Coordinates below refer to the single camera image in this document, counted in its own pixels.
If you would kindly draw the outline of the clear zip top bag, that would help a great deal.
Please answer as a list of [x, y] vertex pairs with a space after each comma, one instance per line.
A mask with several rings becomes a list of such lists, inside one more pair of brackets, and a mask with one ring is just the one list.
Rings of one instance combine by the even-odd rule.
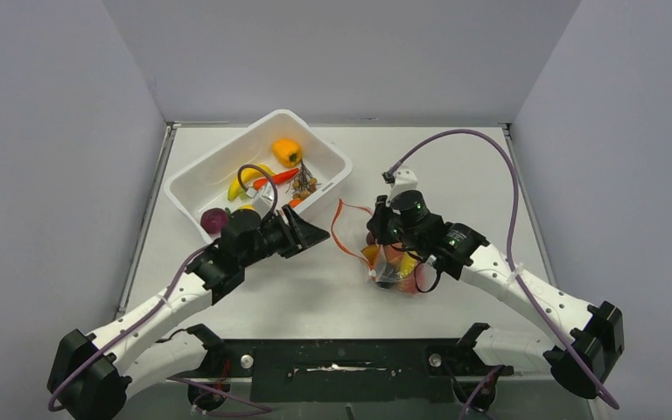
[[400, 242], [381, 245], [368, 232], [367, 222], [373, 215], [369, 207], [340, 199], [330, 225], [336, 246], [357, 259], [366, 270], [368, 282], [381, 290], [406, 295], [430, 291], [436, 278], [416, 254], [405, 251]]

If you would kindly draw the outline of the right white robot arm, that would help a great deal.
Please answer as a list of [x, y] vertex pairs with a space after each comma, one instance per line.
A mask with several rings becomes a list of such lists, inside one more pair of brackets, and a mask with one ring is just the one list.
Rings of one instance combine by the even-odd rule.
[[510, 262], [483, 234], [432, 213], [417, 190], [378, 196], [367, 229], [379, 244], [403, 245], [438, 275], [484, 291], [537, 327], [504, 332], [478, 325], [457, 350], [466, 372], [508, 366], [516, 373], [548, 373], [579, 397], [608, 396], [604, 384], [624, 352], [618, 306], [574, 297]]

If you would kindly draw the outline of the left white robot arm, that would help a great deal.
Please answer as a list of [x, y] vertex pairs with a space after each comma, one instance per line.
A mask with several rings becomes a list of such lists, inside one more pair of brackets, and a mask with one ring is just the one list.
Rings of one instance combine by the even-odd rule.
[[195, 369], [213, 347], [211, 331], [198, 344], [160, 340], [238, 287], [247, 267], [273, 255], [291, 258], [329, 237], [290, 206], [265, 216], [232, 212], [219, 237], [189, 255], [160, 292], [92, 332], [74, 329], [61, 339], [47, 383], [48, 410], [112, 419], [137, 392]]

